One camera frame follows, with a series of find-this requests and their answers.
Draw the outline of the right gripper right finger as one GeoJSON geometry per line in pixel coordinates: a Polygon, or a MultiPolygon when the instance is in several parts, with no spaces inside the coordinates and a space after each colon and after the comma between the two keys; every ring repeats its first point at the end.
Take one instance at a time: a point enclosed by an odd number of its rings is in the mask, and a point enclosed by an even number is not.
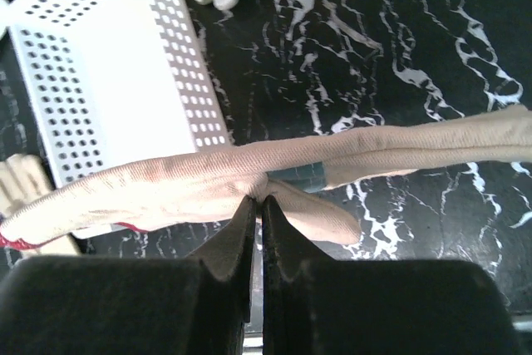
{"type": "Polygon", "coordinates": [[[262,205],[265,354],[312,354],[313,322],[305,288],[307,261],[331,261],[288,222],[272,195],[262,205]]]}

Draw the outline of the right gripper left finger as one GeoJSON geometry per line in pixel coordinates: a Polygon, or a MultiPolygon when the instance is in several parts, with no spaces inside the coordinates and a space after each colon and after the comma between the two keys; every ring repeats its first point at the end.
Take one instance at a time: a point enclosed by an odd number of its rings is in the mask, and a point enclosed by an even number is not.
{"type": "Polygon", "coordinates": [[[200,267],[188,354],[240,354],[250,321],[256,201],[244,197],[230,222],[191,256],[200,267]]]}

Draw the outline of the tan leather glove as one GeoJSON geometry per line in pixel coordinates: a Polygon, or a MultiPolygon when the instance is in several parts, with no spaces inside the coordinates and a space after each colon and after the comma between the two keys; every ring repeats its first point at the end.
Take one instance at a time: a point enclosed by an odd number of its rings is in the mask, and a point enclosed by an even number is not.
{"type": "Polygon", "coordinates": [[[467,162],[530,159],[531,113],[514,105],[420,126],[369,126],[138,160],[24,205],[1,223],[1,244],[33,249],[105,224],[151,231],[226,220],[244,197],[262,202],[270,195],[308,239],[354,244],[358,221],[318,198],[320,190],[467,162]]]}
{"type": "MultiPolygon", "coordinates": [[[[1,221],[50,192],[52,184],[38,156],[15,154],[1,162],[1,221]]],[[[21,249],[20,253],[23,258],[37,255],[81,255],[77,243],[70,235],[37,249],[21,249]]]]}

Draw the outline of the white perforated storage basket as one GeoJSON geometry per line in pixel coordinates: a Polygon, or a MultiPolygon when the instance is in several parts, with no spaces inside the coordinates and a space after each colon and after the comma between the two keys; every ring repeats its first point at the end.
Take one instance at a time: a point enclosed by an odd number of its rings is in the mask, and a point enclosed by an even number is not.
{"type": "Polygon", "coordinates": [[[178,155],[229,145],[185,0],[13,0],[4,10],[56,190],[2,223],[12,245],[113,224],[229,219],[237,200],[176,182],[178,155]]]}

